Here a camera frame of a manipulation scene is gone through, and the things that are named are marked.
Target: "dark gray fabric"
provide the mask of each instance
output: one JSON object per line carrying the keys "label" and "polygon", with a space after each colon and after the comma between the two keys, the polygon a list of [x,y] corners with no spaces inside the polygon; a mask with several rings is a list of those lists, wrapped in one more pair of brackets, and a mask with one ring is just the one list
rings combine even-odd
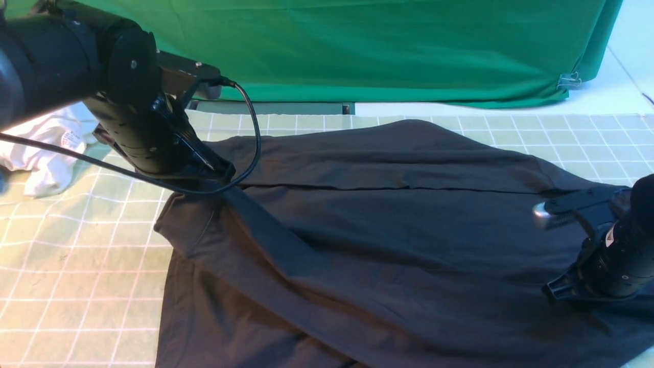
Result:
{"label": "dark gray fabric", "polygon": [[[244,170],[252,138],[210,143]],[[540,288],[579,253],[533,205],[595,186],[429,122],[264,139],[221,199],[174,194],[157,367],[610,367],[654,290],[592,312]]]}

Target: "clothing label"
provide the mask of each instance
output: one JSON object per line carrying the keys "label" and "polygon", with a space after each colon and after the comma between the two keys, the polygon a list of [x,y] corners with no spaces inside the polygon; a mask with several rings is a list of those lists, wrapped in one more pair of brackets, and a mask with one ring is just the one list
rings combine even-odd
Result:
{"label": "clothing label", "polygon": [[63,148],[68,148],[71,151],[77,151],[77,149],[82,144],[82,137],[78,136],[77,133],[70,130],[66,130],[66,133],[61,137],[61,146]]}

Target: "white grid line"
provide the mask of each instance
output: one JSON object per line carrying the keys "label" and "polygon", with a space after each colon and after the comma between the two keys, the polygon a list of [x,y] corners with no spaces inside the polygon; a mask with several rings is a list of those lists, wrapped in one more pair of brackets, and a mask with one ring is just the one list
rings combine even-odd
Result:
{"label": "white grid line", "polygon": [[[593,121],[593,118],[592,118],[592,117],[591,117],[591,124],[593,124],[593,126],[597,129],[597,125],[595,124],[595,121]],[[603,136],[601,133],[600,133],[600,137],[602,137],[602,141],[603,141],[604,144],[606,145],[606,148],[608,148],[608,149],[609,149],[609,152],[611,152],[611,156],[613,156],[613,158],[615,159],[615,161],[617,161],[617,164],[620,165],[620,170],[622,170],[622,172],[625,173],[625,178],[626,178],[627,180],[629,180],[629,184],[630,184],[630,185],[633,185],[634,181],[631,180],[631,178],[629,178],[629,174],[627,174],[627,171],[625,170],[625,167],[622,166],[622,163],[620,162],[620,160],[618,160],[618,159],[617,159],[617,156],[615,155],[615,153],[613,153],[613,150],[611,149],[611,145],[608,144],[608,142],[606,141],[606,139],[604,139],[604,136]]]}
{"label": "white grid line", "polygon": [[[127,191],[127,196],[125,197],[125,202],[123,203],[123,206],[120,209],[120,215],[118,216],[118,219],[121,219],[123,217],[123,215],[125,214],[125,207],[127,207],[128,198],[129,198],[129,195],[131,194],[132,188],[134,188],[134,183],[135,183],[134,179],[132,179],[130,181],[130,183],[129,183],[129,189]],[[109,244],[114,244],[114,239],[116,237],[116,230],[118,230],[118,223],[114,227],[114,231],[111,234],[111,239],[109,240]],[[105,265],[107,264],[107,259],[109,258],[109,253],[110,252],[111,252],[110,249],[107,249],[107,251],[105,252],[104,259],[102,260],[102,264],[100,265],[100,270],[97,273],[97,276],[95,277],[93,287],[91,288],[91,298],[93,298],[93,296],[95,295],[95,292],[97,291],[97,285],[100,283],[100,278],[102,276],[102,270],[105,269]],[[82,315],[82,318],[81,318],[80,323],[78,325],[79,329],[81,329],[82,326],[84,326],[84,322],[86,321],[86,317],[88,316],[89,309],[91,309],[91,301],[88,301],[86,303],[86,308],[84,309],[84,314]],[[73,352],[75,351],[75,347],[77,346],[77,340],[79,340],[79,337],[80,337],[80,331],[78,330],[77,333],[75,334],[74,339],[73,339],[73,343],[71,344],[71,349],[68,351],[68,355],[66,356],[66,362],[69,362],[71,360],[71,358],[73,357]]]}
{"label": "white grid line", "polygon": [[490,138],[492,139],[492,145],[493,147],[497,147],[497,142],[495,141],[495,136],[492,133],[491,125],[489,124],[488,118],[484,117],[484,121],[486,122],[486,127],[488,127],[488,132],[490,134]]}
{"label": "white grid line", "polygon": [[[647,167],[650,169],[650,171],[654,172],[654,167],[652,166],[653,164],[650,164],[650,163],[646,160],[645,155],[643,155],[643,152],[641,152],[641,150],[638,148],[638,145],[634,144],[633,139],[631,139],[631,136],[630,136],[629,134],[627,134],[627,130],[626,130],[625,127],[620,123],[620,120],[617,119],[617,118],[615,118],[615,117],[614,117],[614,119],[617,121],[618,125],[619,125],[620,127],[622,127],[622,129],[623,129],[623,131],[625,132],[625,135],[627,136],[627,138],[629,139],[629,141],[633,144],[633,146],[636,147],[636,150],[638,151],[638,154],[643,158],[643,160],[645,161],[645,164],[647,164]],[[641,117],[641,120],[642,120],[642,122],[645,124],[645,126],[647,126],[647,122],[645,121],[645,119],[643,119],[643,118]]]}
{"label": "white grid line", "polygon": [[[568,122],[568,118],[563,116],[563,120],[565,120],[566,124],[570,128],[570,131],[572,131],[572,127],[570,126],[570,123]],[[595,168],[595,165],[593,165],[593,163],[591,162],[591,158],[586,153],[586,150],[584,150],[583,147],[581,146],[581,143],[579,142],[579,138],[577,138],[577,136],[574,133],[572,133],[572,136],[574,137],[574,140],[579,145],[579,148],[581,148],[581,152],[583,152],[584,157],[586,158],[586,160],[588,160],[588,163],[591,165],[591,168],[593,169],[593,172],[595,173],[595,177],[599,179],[600,178],[600,173],[597,172],[597,169]]]}
{"label": "white grid line", "polygon": [[[97,184],[97,178],[95,178],[95,180],[93,182],[93,185],[91,186],[91,190],[90,190],[91,192],[93,192],[93,190],[95,189],[96,184]],[[86,210],[88,210],[88,206],[89,206],[90,202],[91,202],[91,197],[89,197],[87,199],[87,201],[86,201],[86,205],[84,207],[84,210],[82,211],[82,216],[83,217],[84,217],[84,214],[86,213]],[[39,233],[39,231],[41,229],[41,226],[45,222],[44,221],[45,219],[46,219],[46,217],[44,216],[43,221],[41,222],[41,224],[39,224],[39,228],[37,229],[36,234]],[[82,228],[82,224],[80,224],[78,229],[77,229],[77,234],[75,236],[75,239],[73,240],[73,245],[71,246],[71,251],[73,251],[74,248],[75,248],[75,244],[77,243],[77,238],[79,236],[79,232],[80,232],[81,228]],[[54,294],[57,291],[57,287],[59,286],[59,283],[61,282],[61,278],[63,277],[63,270],[66,269],[66,265],[68,265],[69,260],[70,260],[70,257],[66,257],[66,259],[63,261],[63,264],[61,266],[61,272],[59,273],[59,276],[57,277],[57,280],[55,281],[54,285],[52,286],[52,291],[50,292],[50,297],[46,301],[46,305],[45,305],[45,308],[43,310],[43,314],[41,314],[41,317],[39,318],[39,322],[37,323],[36,332],[34,332],[32,334],[32,336],[30,337],[30,339],[29,339],[29,343],[27,344],[27,348],[25,349],[25,353],[23,354],[23,358],[21,358],[21,360],[20,360],[21,363],[23,361],[25,361],[25,359],[27,359],[27,355],[29,354],[29,351],[32,349],[32,344],[34,343],[34,339],[36,338],[37,333],[38,333],[39,329],[41,328],[41,324],[43,323],[43,320],[45,319],[45,316],[48,313],[48,309],[50,308],[50,303],[52,302],[52,298],[54,297]]]}
{"label": "white grid line", "polygon": [[538,124],[540,124],[540,126],[543,128],[543,132],[545,132],[545,136],[547,137],[547,140],[549,141],[549,146],[552,147],[552,149],[554,150],[554,153],[556,154],[557,158],[559,159],[559,163],[561,164],[561,167],[563,168],[563,170],[565,170],[566,166],[563,163],[563,160],[561,159],[561,156],[559,155],[559,152],[554,148],[555,144],[552,142],[552,139],[549,137],[549,134],[547,133],[547,130],[545,129],[545,125],[543,124],[543,121],[540,119],[540,117],[537,117],[537,118],[538,118]]}
{"label": "white grid line", "polygon": [[[161,206],[159,205],[157,207],[156,212],[154,213],[154,219],[152,220],[153,222],[157,220],[157,217],[159,216],[159,211],[160,211]],[[150,238],[152,237],[152,231],[150,231],[150,234],[148,235],[148,243],[150,242]],[[125,331],[125,323],[127,322],[127,316],[129,316],[129,308],[131,307],[131,302],[134,298],[134,293],[136,292],[136,287],[139,283],[139,277],[141,276],[141,271],[143,269],[143,263],[145,262],[145,255],[148,253],[148,248],[147,246],[143,250],[143,254],[141,255],[141,260],[139,261],[139,271],[136,273],[136,277],[134,277],[134,283],[131,286],[131,291],[129,292],[129,300],[127,301],[127,307],[125,308],[125,313],[122,316],[122,322],[120,323],[120,332],[118,332],[118,338],[116,338],[116,344],[114,346],[114,350],[111,353],[111,361],[114,361],[116,359],[116,353],[118,353],[118,347],[120,346],[120,339],[122,338],[123,331]]]}
{"label": "white grid line", "polygon": [[[214,122],[214,119],[219,119],[220,115],[218,117],[215,116],[217,114],[211,114],[211,115],[212,116],[211,116],[210,121],[209,121],[208,129],[207,128],[196,129],[198,131],[198,134],[203,134],[203,133],[206,132],[207,139],[211,138],[211,133],[213,133],[213,132],[227,132],[227,133],[233,132],[233,133],[235,133],[234,135],[237,135],[237,136],[240,136],[242,133],[245,133],[245,134],[248,134],[248,135],[252,134],[252,128],[245,129],[242,126],[243,119],[246,117],[246,115],[240,115],[239,116],[239,126],[238,126],[238,128],[221,128],[219,126],[218,121],[216,121],[216,124]],[[295,127],[294,128],[274,128],[274,127],[272,128],[271,127],[271,117],[272,117],[272,115],[266,115],[266,117],[267,117],[266,130],[267,130],[268,133],[270,133],[270,132],[288,132],[288,131],[291,131],[291,132],[294,132],[297,135],[297,134],[302,134],[304,132],[319,132],[320,131],[319,128],[300,128],[300,122],[299,122],[300,116],[298,116],[298,115],[295,116]],[[564,119],[566,121],[566,125],[567,125],[568,129],[558,129],[558,128],[557,129],[548,129],[548,128],[545,128],[543,122],[540,120],[540,117],[534,115],[532,118],[538,118],[538,122],[540,123],[540,127],[541,127],[540,129],[518,129],[518,126],[517,126],[516,121],[513,118],[513,116],[507,115],[506,117],[511,119],[514,129],[505,129],[505,128],[503,128],[503,129],[493,129],[493,128],[491,128],[491,125],[490,125],[489,120],[488,120],[487,117],[484,117],[484,122],[483,123],[481,121],[479,121],[479,124],[475,122],[473,124],[470,124],[470,125],[473,125],[470,128],[464,129],[461,118],[465,118],[465,117],[460,117],[460,116],[452,116],[452,117],[457,118],[458,126],[460,128],[460,133],[461,134],[465,134],[466,132],[490,132],[491,138],[492,138],[492,144],[497,148],[510,149],[510,148],[520,147],[520,148],[524,149],[526,152],[528,152],[529,147],[552,147],[552,148],[554,148],[554,150],[556,152],[556,155],[557,155],[557,158],[559,159],[559,161],[557,163],[559,163],[561,165],[564,165],[566,163],[573,163],[573,162],[575,162],[575,163],[580,162],[580,163],[586,163],[586,164],[589,163],[591,165],[592,169],[593,169],[594,176],[596,176],[596,177],[586,177],[585,179],[589,179],[591,181],[611,181],[611,182],[615,181],[615,182],[618,182],[618,181],[629,180],[631,182],[631,179],[633,179],[633,178],[629,177],[629,175],[627,174],[627,171],[623,167],[622,163],[627,163],[627,162],[629,162],[629,163],[638,163],[638,164],[643,164],[644,163],[644,164],[647,165],[647,167],[650,170],[652,170],[652,166],[654,164],[654,158],[646,157],[644,155],[644,152],[645,152],[644,150],[646,150],[647,148],[650,148],[650,147],[654,147],[654,141],[652,141],[651,143],[647,142],[647,143],[634,144],[634,141],[631,138],[632,136],[630,134],[628,134],[628,133],[635,134],[634,137],[637,138],[637,135],[638,135],[639,132],[652,133],[653,132],[652,127],[647,122],[645,122],[645,124],[647,126],[647,129],[632,129],[632,128],[627,128],[626,126],[621,124],[620,119],[616,119],[618,121],[618,123],[619,123],[618,124],[619,128],[617,128],[617,129],[598,129],[597,125],[595,124],[595,121],[593,121],[593,117],[589,117],[591,119],[591,122],[593,124],[594,129],[589,129],[589,128],[588,129],[586,129],[586,128],[585,129],[575,129],[575,128],[571,127],[571,124],[568,121],[567,117],[564,116]],[[352,115],[349,116],[349,128],[351,128],[351,129],[353,129],[355,127],[354,126],[354,124],[355,124],[354,119],[355,118],[357,118],[357,117],[352,116]],[[360,119],[361,120],[358,120],[358,121],[363,122],[364,125],[370,125],[370,123],[374,121],[374,120],[371,120],[371,119],[375,119],[375,118],[360,118]],[[429,120],[433,123],[434,122],[434,117],[429,117]],[[378,126],[382,125],[381,119],[379,117],[376,118],[376,123],[377,123]],[[338,131],[338,130],[342,130],[342,129],[347,129],[347,125],[343,125],[341,128],[338,128],[338,129],[333,129],[333,127],[328,128],[326,117],[322,116],[322,131],[323,132],[332,132],[332,131]],[[520,143],[521,144],[511,144],[511,145],[498,144],[499,138],[496,139],[496,135],[495,135],[495,133],[497,133],[497,132],[517,132],[518,136],[520,137]],[[524,139],[523,139],[523,135],[522,135],[523,132],[545,132],[545,135],[547,136],[547,141],[549,142],[549,144],[536,142],[535,144],[527,145],[525,143]],[[551,140],[550,135],[549,135],[550,132],[572,132],[573,136],[575,138],[576,144],[554,144],[553,141]],[[574,134],[576,132],[598,132],[598,133],[600,133],[600,135],[602,135],[602,132],[607,132],[607,134],[610,134],[610,132],[624,132],[628,136],[629,142],[631,142],[632,144],[608,144],[608,142],[606,141],[604,136],[602,136],[601,142],[603,142],[603,143],[599,143],[599,139],[598,139],[598,143],[582,145],[582,144],[580,144],[579,139],[577,138],[577,135]],[[556,150],[557,147],[581,147],[581,149],[583,151],[583,156],[585,157],[585,160],[565,160],[564,157],[559,156],[559,152]],[[635,147],[638,150],[642,160],[639,160],[639,159],[635,159],[635,160],[619,160],[617,158],[617,156],[613,153],[612,150],[611,150],[611,156],[612,156],[613,160],[611,159],[611,156],[607,156],[603,160],[591,160],[589,158],[586,150],[584,150],[584,147],[608,147],[609,149],[614,148],[614,147]],[[91,147],[89,147],[88,152],[89,153],[104,154],[105,158],[109,158],[111,160],[113,160],[115,158],[119,158],[120,160],[124,160],[121,156],[113,153],[112,151],[108,151],[107,148],[104,147],[104,146],[98,146],[98,145],[91,146]],[[600,177],[600,174],[597,172],[595,164],[601,164],[601,163],[607,163],[607,164],[618,163],[620,165],[622,171],[624,172],[625,176],[624,177],[615,177],[615,178]],[[165,203],[165,200],[163,200],[163,197],[164,197],[164,195],[169,194],[169,193],[167,193],[166,191],[161,190],[160,195],[159,195],[159,200],[131,199],[130,198],[131,194],[132,194],[131,189],[132,189],[132,187],[133,187],[133,185],[135,183],[134,180],[131,180],[131,182],[129,184],[129,191],[127,193],[127,197],[124,200],[119,200],[119,199],[116,199],[116,198],[106,198],[104,196],[98,196],[98,195],[94,194],[94,191],[95,191],[95,185],[97,183],[99,183],[99,180],[104,179],[106,177],[107,178],[108,177],[121,177],[121,178],[126,179],[126,180],[129,180],[129,178],[126,178],[126,177],[124,177],[124,176],[122,176],[120,174],[115,174],[115,173],[107,171],[105,169],[100,169],[100,170],[92,171],[92,172],[85,172],[86,169],[87,169],[86,167],[81,168],[80,172],[76,175],[75,181],[79,182],[81,179],[87,179],[88,180],[88,178],[93,178],[94,182],[93,182],[93,185],[91,187],[90,192],[88,192],[88,193],[78,193],[78,194],[64,194],[63,196],[58,197],[58,198],[41,198],[39,200],[44,202],[43,207],[47,207],[46,213],[48,214],[49,218],[66,219],[66,220],[70,220],[70,221],[76,221],[76,222],[78,222],[80,224],[79,229],[81,229],[81,226],[83,224],[112,224],[112,225],[114,225],[114,231],[113,231],[113,234],[111,236],[111,240],[109,241],[108,245],[106,245],[106,244],[103,244],[103,245],[100,245],[100,244],[96,244],[96,245],[93,245],[93,244],[89,244],[89,245],[78,244],[78,237],[79,237],[79,233],[80,233],[80,231],[78,230],[78,232],[77,232],[77,234],[75,236],[75,241],[73,242],[72,246],[69,245],[69,244],[53,244],[51,242],[44,242],[44,241],[40,241],[40,240],[36,240],[36,239],[34,239],[32,241],[24,241],[24,242],[6,243],[5,241],[3,241],[3,242],[0,243],[0,244],[2,244],[1,245],[2,247],[25,246],[28,249],[27,253],[25,254],[25,256],[23,258],[23,264],[24,265],[21,268],[0,267],[0,270],[15,272],[15,273],[18,274],[16,282],[13,284],[12,290],[10,291],[9,297],[0,298],[0,303],[5,302],[4,305],[3,305],[2,311],[0,311],[0,318],[2,318],[3,314],[6,314],[5,311],[6,311],[7,307],[8,307],[8,305],[11,302],[24,302],[24,303],[34,302],[34,303],[44,303],[46,305],[46,308],[43,310],[43,314],[41,314],[41,318],[40,318],[36,328],[34,328],[34,329],[20,329],[20,328],[19,329],[0,329],[0,333],[14,333],[14,332],[16,332],[16,333],[18,333],[18,332],[32,333],[29,346],[28,346],[27,350],[24,352],[22,360],[17,361],[17,362],[2,362],[1,357],[0,357],[0,365],[11,364],[11,365],[29,366],[29,365],[42,365],[44,363],[47,363],[47,364],[57,364],[57,365],[60,364],[60,365],[65,365],[65,366],[75,366],[75,365],[102,365],[102,366],[108,366],[108,365],[117,365],[117,364],[139,366],[139,365],[153,365],[154,364],[154,362],[149,362],[149,361],[132,361],[132,362],[116,361],[116,355],[117,355],[118,347],[119,347],[121,336],[122,336],[123,332],[126,332],[126,331],[157,331],[158,330],[158,328],[126,328],[125,324],[126,324],[126,320],[127,320],[128,313],[129,313],[129,306],[130,306],[130,304],[132,302],[139,302],[139,301],[160,302],[162,300],[161,297],[156,297],[156,298],[135,297],[134,293],[135,293],[135,288],[137,287],[137,285],[139,283],[139,278],[143,277],[143,275],[145,275],[145,274],[164,275],[167,272],[167,267],[165,267],[165,265],[162,266],[162,269],[160,269],[160,270],[154,270],[154,269],[144,270],[143,269],[145,259],[146,259],[145,257],[147,255],[148,249],[150,249],[150,248],[159,248],[159,249],[169,248],[170,245],[169,244],[160,244],[160,245],[159,244],[150,244],[152,242],[152,237],[154,235],[152,230],[150,230],[150,232],[147,234],[147,241],[145,242],[145,244],[117,245],[117,244],[115,244],[115,236],[116,236],[117,228],[118,228],[118,226],[120,224],[148,225],[149,227],[151,227],[154,224],[154,220],[153,221],[123,221],[125,205],[127,203],[144,203],[144,204],[157,203],[156,213],[155,213],[155,220],[156,220],[156,216],[158,215],[161,206],[163,205],[163,203]],[[24,182],[21,183],[19,181],[11,181],[10,184],[14,185],[14,186],[17,186],[17,187],[20,187],[20,186],[24,185]],[[76,204],[75,200],[78,199],[78,198],[82,198],[83,196],[86,197],[87,202],[86,202],[86,206],[84,207],[84,211],[82,212],[82,218],[81,219],[76,218],[75,216],[66,215],[65,213],[53,213],[53,214],[49,213],[52,210],[52,208],[54,208],[55,205],[63,204],[65,206],[68,203]],[[114,204],[122,204],[123,208],[122,208],[122,211],[120,212],[120,215],[119,215],[118,219],[115,220],[115,221],[110,221],[110,220],[92,221],[92,220],[85,219],[86,218],[86,212],[87,212],[87,209],[89,207],[89,204],[90,204],[91,200],[93,200],[95,198],[100,199],[100,200],[106,200],[106,201],[108,201],[110,203],[114,203]],[[39,219],[39,220],[43,220],[44,219],[43,215],[26,215],[26,214],[17,215],[17,213],[21,213],[21,212],[26,211],[26,208],[22,206],[23,203],[26,203],[26,202],[0,203],[0,205],[14,206],[11,209],[10,208],[5,208],[5,213],[7,212],[7,210],[11,210],[10,215],[0,216],[0,220],[5,220],[8,223],[7,230],[5,231],[5,233],[2,236],[3,240],[6,240],[7,237],[9,236],[9,226],[11,225],[12,220],[14,220],[14,219],[34,219],[34,220]],[[67,248],[67,249],[71,249],[71,250],[75,249],[75,248],[103,249],[104,250],[104,258],[102,260],[102,264],[101,264],[99,270],[97,270],[97,269],[96,270],[65,270],[68,259],[70,257],[68,257],[63,262],[63,266],[61,267],[61,270],[32,270],[32,269],[27,268],[27,262],[29,260],[29,255],[31,253],[31,248],[35,244],[53,246],[53,247],[58,247],[58,248]],[[109,248],[133,248],[133,249],[143,248],[142,249],[143,252],[141,254],[141,259],[138,262],[138,267],[131,267],[131,268],[125,269],[125,270],[118,270],[118,269],[109,270],[109,269],[106,269],[107,268],[106,264],[107,264],[107,261],[108,261],[108,258],[109,258],[109,253],[111,251]],[[51,293],[49,298],[44,297],[44,298],[40,299],[40,298],[16,298],[16,297],[14,297],[16,295],[16,290],[15,289],[19,286],[20,280],[23,277],[26,277],[26,275],[32,275],[32,274],[57,274],[58,275],[58,278],[57,278],[57,281],[56,281],[56,284],[55,284],[56,286],[53,287],[52,293]],[[90,297],[75,297],[75,298],[65,298],[65,297],[55,298],[55,297],[53,297],[54,293],[57,290],[57,286],[59,285],[61,277],[63,275],[68,275],[68,274],[78,274],[78,275],[80,275],[80,277],[83,277],[84,275],[89,275],[89,276],[92,275],[92,276],[96,277],[95,283],[94,283],[92,291],[90,293]],[[103,274],[132,274],[132,275],[135,275],[129,297],[103,297],[103,298],[96,297],[95,295],[97,293],[96,291],[97,291],[97,288],[98,288],[98,282],[101,279]],[[41,324],[43,322],[43,319],[44,319],[46,313],[48,312],[48,309],[50,308],[50,303],[51,302],[58,302],[58,301],[86,303],[86,309],[84,311],[82,321],[80,322],[80,324],[78,326],[79,328],[72,328],[72,329],[46,329],[46,328],[42,328]],[[89,312],[89,306],[91,305],[92,302],[115,302],[115,301],[126,302],[126,305],[127,305],[127,307],[126,307],[126,309],[124,311],[124,314],[122,316],[123,318],[122,318],[122,323],[120,324],[120,328],[112,328],[112,329],[102,329],[102,328],[101,329],[85,329],[85,328],[82,328],[83,325],[84,325],[84,319],[87,317],[87,314]],[[115,342],[115,345],[113,346],[111,361],[107,361],[107,362],[104,362],[104,361],[93,361],[93,362],[73,362],[73,361],[69,361],[70,358],[71,358],[71,354],[74,352],[74,350],[76,348],[78,336],[79,336],[79,333],[81,331],[82,332],[87,332],[87,331],[118,332],[118,338],[117,338],[117,340]],[[39,332],[73,332],[73,333],[76,333],[75,343],[73,343],[72,347],[70,348],[69,357],[66,359],[66,361],[63,361],[63,362],[41,362],[41,361],[40,362],[34,362],[34,361],[28,361],[27,360],[27,357],[29,356],[29,351],[30,351],[30,349],[32,349],[32,344],[34,343],[35,336]]]}
{"label": "white grid line", "polygon": [[518,133],[518,138],[520,138],[520,142],[523,144],[522,146],[518,146],[518,147],[524,148],[525,152],[528,153],[529,150],[527,149],[527,146],[525,144],[525,140],[523,139],[523,135],[522,135],[522,133],[520,133],[520,129],[518,129],[518,126],[515,123],[515,119],[513,119],[513,116],[511,116],[511,123],[513,124],[513,127],[515,128],[515,131]]}

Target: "metal bracket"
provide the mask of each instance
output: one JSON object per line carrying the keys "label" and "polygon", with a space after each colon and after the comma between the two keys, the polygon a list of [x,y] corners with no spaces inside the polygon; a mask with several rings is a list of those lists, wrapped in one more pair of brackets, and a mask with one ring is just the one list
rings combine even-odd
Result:
{"label": "metal bracket", "polygon": [[[220,78],[220,70],[217,67],[195,62],[161,50],[157,50],[157,62],[163,71],[163,91],[174,95],[178,99],[181,99],[198,79]],[[222,87],[202,83],[197,93],[201,98],[217,100],[220,93],[222,93]]]}
{"label": "metal bracket", "polygon": [[575,71],[574,73],[560,75],[557,88],[560,90],[575,90],[581,87],[582,83],[579,73]]}

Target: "black cable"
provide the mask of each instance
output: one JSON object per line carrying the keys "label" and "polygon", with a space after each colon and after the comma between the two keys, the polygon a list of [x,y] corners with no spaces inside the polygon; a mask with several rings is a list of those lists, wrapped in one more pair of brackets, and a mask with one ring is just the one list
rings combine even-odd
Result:
{"label": "black cable", "polygon": [[43,143],[43,142],[39,142],[39,141],[35,141],[35,140],[32,140],[32,139],[27,139],[27,138],[15,137],[15,136],[11,136],[11,135],[5,134],[5,133],[0,133],[0,140],[1,141],[7,141],[7,142],[10,142],[10,143],[19,144],[19,145],[26,145],[26,146],[29,146],[29,147],[43,149],[45,151],[60,153],[62,155],[77,158],[78,160],[88,162],[90,164],[99,166],[101,168],[105,168],[105,169],[108,169],[108,170],[111,170],[111,171],[114,171],[114,172],[118,172],[119,174],[123,174],[123,175],[131,177],[133,179],[138,179],[138,180],[144,181],[146,183],[153,184],[153,185],[156,185],[158,187],[162,187],[162,188],[168,189],[170,191],[181,193],[181,194],[186,194],[186,195],[190,195],[190,196],[211,196],[211,195],[220,194],[220,193],[223,193],[225,191],[228,191],[228,190],[236,187],[243,180],[245,180],[245,178],[248,177],[252,173],[252,171],[254,171],[254,168],[256,167],[257,163],[259,163],[259,158],[261,157],[261,145],[262,145],[261,130],[259,128],[259,122],[258,122],[258,120],[256,118],[256,112],[254,111],[254,106],[252,105],[252,101],[250,101],[249,96],[247,95],[245,90],[243,90],[243,88],[241,86],[239,86],[234,81],[231,81],[231,80],[229,80],[227,78],[222,78],[222,83],[224,83],[226,86],[230,86],[232,88],[235,88],[243,96],[243,100],[245,101],[245,104],[247,105],[248,110],[250,111],[250,116],[252,117],[252,124],[254,125],[254,138],[255,138],[256,148],[254,150],[254,157],[252,158],[252,162],[250,163],[250,166],[247,169],[245,169],[245,171],[241,175],[236,177],[236,179],[234,179],[233,181],[229,182],[227,185],[225,185],[225,186],[223,186],[221,188],[218,188],[218,189],[216,189],[214,191],[192,191],[192,190],[189,190],[189,189],[183,189],[183,188],[180,188],[180,187],[178,187],[176,185],[167,184],[167,183],[164,183],[163,181],[160,181],[158,179],[153,179],[153,178],[145,176],[143,174],[132,172],[132,171],[129,171],[127,169],[123,169],[121,167],[118,167],[118,166],[115,166],[115,165],[112,165],[112,164],[107,164],[106,162],[103,162],[103,161],[98,160],[96,158],[93,158],[93,157],[90,157],[90,156],[87,156],[87,155],[84,155],[84,154],[81,154],[81,153],[77,153],[77,152],[74,152],[74,151],[70,151],[70,150],[65,149],[63,147],[59,147],[57,145],[52,145],[52,144],[49,144],[49,143]]}

